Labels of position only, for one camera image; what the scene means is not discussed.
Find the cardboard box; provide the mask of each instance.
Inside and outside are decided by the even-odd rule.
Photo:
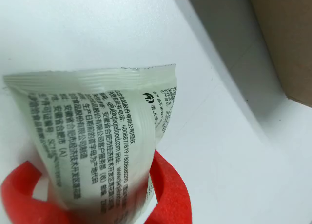
[[[312,0],[251,0],[282,87],[312,106]]]

